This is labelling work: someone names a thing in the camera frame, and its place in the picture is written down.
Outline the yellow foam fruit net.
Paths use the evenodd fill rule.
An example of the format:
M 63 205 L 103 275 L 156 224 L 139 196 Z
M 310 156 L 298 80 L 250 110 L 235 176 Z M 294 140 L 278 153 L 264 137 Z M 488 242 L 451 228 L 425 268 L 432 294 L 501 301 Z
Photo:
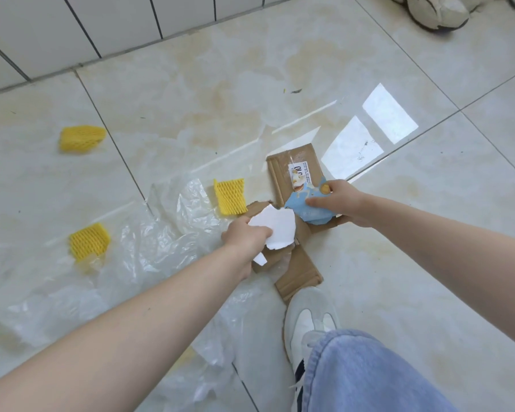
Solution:
M 218 182 L 213 180 L 213 190 L 218 200 L 221 215 L 242 215 L 247 212 L 247 203 L 244 196 L 244 179 L 232 179 Z
M 107 130 L 103 127 L 90 125 L 65 127 L 60 133 L 59 149 L 62 152 L 89 152 L 96 148 L 106 135 Z
M 100 222 L 89 225 L 68 238 L 70 253 L 76 263 L 83 261 L 91 255 L 101 256 L 111 242 L 110 234 Z

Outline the person's left forearm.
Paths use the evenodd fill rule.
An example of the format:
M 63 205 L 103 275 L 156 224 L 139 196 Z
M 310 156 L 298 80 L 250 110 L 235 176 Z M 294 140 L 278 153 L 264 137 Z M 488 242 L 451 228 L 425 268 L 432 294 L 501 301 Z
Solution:
M 48 346 L 0 379 L 0 412 L 134 412 L 261 249 L 225 244 Z

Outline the torn brown cardboard box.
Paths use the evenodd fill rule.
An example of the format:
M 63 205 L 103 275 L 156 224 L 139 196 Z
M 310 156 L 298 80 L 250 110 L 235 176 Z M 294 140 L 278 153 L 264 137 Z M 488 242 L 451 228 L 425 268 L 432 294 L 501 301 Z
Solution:
M 275 201 L 254 201 L 247 206 L 245 215 L 248 217 L 254 216 L 268 203 L 271 203 L 277 209 L 284 207 L 286 200 L 293 192 L 288 165 L 302 161 L 307 161 L 311 166 L 312 182 L 315 185 L 318 184 L 324 175 L 312 144 L 305 144 L 291 150 L 268 156 L 266 158 L 266 168 L 275 191 Z M 337 215 L 337 217 L 332 218 L 325 225 L 320 226 L 304 222 L 298 215 L 295 215 L 295 222 L 295 246 L 293 250 L 283 256 L 280 261 L 275 263 L 268 270 L 256 271 L 253 264 L 255 272 L 265 272 L 278 265 L 282 260 L 286 259 L 287 256 L 290 257 L 286 272 L 275 283 L 275 287 L 285 304 L 288 304 L 290 299 L 302 288 L 317 286 L 323 282 L 323 276 L 304 250 L 303 244 L 311 235 L 337 227 L 343 223 L 341 215 Z

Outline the person's right forearm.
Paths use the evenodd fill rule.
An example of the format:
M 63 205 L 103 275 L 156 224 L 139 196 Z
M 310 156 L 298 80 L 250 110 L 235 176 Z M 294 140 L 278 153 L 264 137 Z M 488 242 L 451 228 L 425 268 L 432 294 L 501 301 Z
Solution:
M 515 342 L 515 238 L 365 194 L 362 218 Z

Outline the beige chunky sneaker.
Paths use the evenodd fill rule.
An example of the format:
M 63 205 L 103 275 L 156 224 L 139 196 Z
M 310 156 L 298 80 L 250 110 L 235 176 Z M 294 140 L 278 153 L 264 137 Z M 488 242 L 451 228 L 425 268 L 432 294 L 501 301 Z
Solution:
M 465 26 L 471 13 L 494 0 L 392 0 L 406 9 L 415 24 L 438 33 Z M 515 0 L 505 0 L 515 12 Z

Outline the person's left hand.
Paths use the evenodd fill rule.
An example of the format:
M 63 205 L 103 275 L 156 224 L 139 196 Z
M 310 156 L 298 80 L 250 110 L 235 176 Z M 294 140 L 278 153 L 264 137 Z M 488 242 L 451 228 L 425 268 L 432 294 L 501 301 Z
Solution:
M 233 254 L 228 256 L 228 260 L 236 273 L 240 274 L 242 281 L 250 276 L 251 263 L 266 246 L 266 241 L 255 240 L 248 232 L 249 226 L 251 226 L 249 222 L 250 218 L 240 216 L 231 222 L 221 235 L 224 247 Z

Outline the person's right hand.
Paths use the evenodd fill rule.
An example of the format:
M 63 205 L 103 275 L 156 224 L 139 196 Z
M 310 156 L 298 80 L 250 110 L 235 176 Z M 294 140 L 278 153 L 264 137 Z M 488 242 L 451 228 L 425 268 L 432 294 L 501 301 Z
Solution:
M 323 186 L 328 186 L 330 191 L 326 196 L 330 196 L 331 208 L 327 210 L 359 227 L 372 227 L 368 218 L 375 200 L 372 195 L 359 191 L 343 179 L 327 181 Z

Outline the light blue jeans leg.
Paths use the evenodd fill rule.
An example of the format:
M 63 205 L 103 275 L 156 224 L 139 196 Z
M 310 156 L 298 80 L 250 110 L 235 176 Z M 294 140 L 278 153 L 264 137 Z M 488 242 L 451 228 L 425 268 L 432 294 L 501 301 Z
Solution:
M 414 367 L 357 330 L 309 331 L 291 412 L 458 412 Z

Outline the blue and white printed paper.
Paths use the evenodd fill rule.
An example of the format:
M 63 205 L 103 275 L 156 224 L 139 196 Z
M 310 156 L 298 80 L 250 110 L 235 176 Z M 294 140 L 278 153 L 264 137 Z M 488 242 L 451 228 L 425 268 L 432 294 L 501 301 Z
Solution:
M 318 184 L 313 184 L 311 179 L 311 166 L 307 161 L 290 163 L 288 172 L 293 187 L 293 192 L 284 204 L 285 208 L 290 208 L 298 215 L 302 221 L 312 225 L 320 226 L 328 223 L 332 218 L 337 217 L 334 212 L 311 207 L 306 203 L 308 198 L 325 197 L 331 193 L 329 185 L 324 176 Z

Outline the clear plastic sheet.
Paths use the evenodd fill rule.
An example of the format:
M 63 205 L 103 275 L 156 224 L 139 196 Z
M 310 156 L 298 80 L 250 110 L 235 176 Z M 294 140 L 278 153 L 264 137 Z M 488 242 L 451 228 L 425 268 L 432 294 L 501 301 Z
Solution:
M 178 178 L 99 221 L 111 243 L 81 262 L 66 237 L 0 243 L 0 378 L 217 248 L 230 219 L 199 179 Z M 255 412 L 234 363 L 243 318 L 270 284 L 255 275 L 242 282 L 137 412 Z

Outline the white sneaker with dark stripes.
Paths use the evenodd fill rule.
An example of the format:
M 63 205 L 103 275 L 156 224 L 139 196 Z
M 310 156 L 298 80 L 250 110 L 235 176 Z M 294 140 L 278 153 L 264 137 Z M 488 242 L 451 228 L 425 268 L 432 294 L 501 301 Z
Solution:
M 333 303 L 317 287 L 306 287 L 290 300 L 283 325 L 283 342 L 294 374 L 290 412 L 302 412 L 304 396 L 310 391 L 308 380 L 317 368 L 321 340 L 340 329 Z

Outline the torn white paper piece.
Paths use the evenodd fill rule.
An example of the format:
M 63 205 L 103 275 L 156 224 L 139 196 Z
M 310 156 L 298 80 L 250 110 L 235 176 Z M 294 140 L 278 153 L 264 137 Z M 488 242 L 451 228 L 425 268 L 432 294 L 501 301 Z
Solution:
M 263 250 L 253 260 L 256 271 L 268 270 L 293 250 L 296 222 L 292 209 L 277 209 L 268 203 L 250 218 L 248 225 L 272 230 L 272 235 L 267 238 Z

